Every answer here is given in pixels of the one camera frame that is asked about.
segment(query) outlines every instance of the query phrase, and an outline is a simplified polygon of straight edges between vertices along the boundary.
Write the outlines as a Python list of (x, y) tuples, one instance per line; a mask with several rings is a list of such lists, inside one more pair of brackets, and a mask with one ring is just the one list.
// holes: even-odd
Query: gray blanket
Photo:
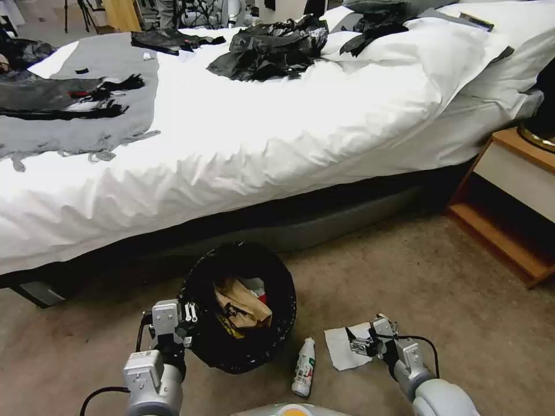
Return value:
[[(153, 60), (143, 60), (149, 52)], [(75, 71), (88, 68), (88, 73)], [(94, 36), (79, 45), (52, 79), (113, 77), (124, 80), (140, 73), (145, 86), (127, 91), (115, 99), (128, 110), (115, 118), (94, 120), (21, 120), (0, 116), (0, 158), (11, 157), (14, 168), (24, 171), (21, 159), (45, 151), (63, 155), (89, 153), (90, 159), (110, 160), (119, 144), (141, 140), (156, 132), (147, 132), (154, 116), (154, 97), (158, 86), (156, 54), (131, 46), (129, 33)]]

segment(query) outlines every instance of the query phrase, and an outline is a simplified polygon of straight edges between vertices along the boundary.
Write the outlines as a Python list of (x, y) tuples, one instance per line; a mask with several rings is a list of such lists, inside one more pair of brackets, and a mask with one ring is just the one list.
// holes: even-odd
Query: bed frame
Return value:
[(260, 243), (274, 252), (301, 250), (405, 209), (443, 207), (469, 164), (335, 185), (197, 218), (121, 240), (70, 261), (4, 274), (0, 288), (11, 288), (45, 308), (66, 299), (83, 278), (97, 276), (106, 264), (114, 267), (144, 257), (199, 257), (221, 243), (238, 240)]

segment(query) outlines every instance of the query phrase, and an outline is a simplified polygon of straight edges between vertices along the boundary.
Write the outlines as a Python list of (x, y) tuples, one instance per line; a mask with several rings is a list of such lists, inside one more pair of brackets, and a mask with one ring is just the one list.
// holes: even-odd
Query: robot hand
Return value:
[[(183, 401), (185, 348), (191, 344), (188, 332), (197, 322), (196, 306), (181, 305), (177, 299), (156, 303), (144, 313), (136, 351), (123, 369), (129, 389), (128, 416), (179, 416)], [(149, 326), (154, 348), (140, 351), (142, 329)]]
[[(351, 351), (383, 360), (393, 379), (412, 402), (417, 416), (479, 416), (471, 398), (459, 386), (439, 378), (438, 352), (424, 337), (400, 336), (397, 325), (384, 315), (370, 323), (367, 339), (357, 338), (345, 328)], [(434, 350), (435, 374), (422, 360), (419, 339)]]

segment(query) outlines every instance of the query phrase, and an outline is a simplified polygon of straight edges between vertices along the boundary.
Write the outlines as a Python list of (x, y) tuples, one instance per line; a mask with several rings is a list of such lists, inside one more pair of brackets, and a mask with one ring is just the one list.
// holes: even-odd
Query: bottle label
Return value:
[(312, 382), (312, 375), (314, 374), (315, 360), (306, 355), (300, 355), (297, 360), (297, 368), (295, 370), (295, 382), (302, 385), (310, 386)]

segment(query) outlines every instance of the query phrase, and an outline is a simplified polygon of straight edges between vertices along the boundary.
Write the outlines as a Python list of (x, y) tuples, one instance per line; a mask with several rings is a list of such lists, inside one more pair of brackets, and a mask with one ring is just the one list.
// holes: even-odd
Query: drawer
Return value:
[(492, 141), (474, 172), (555, 222), (555, 175)]

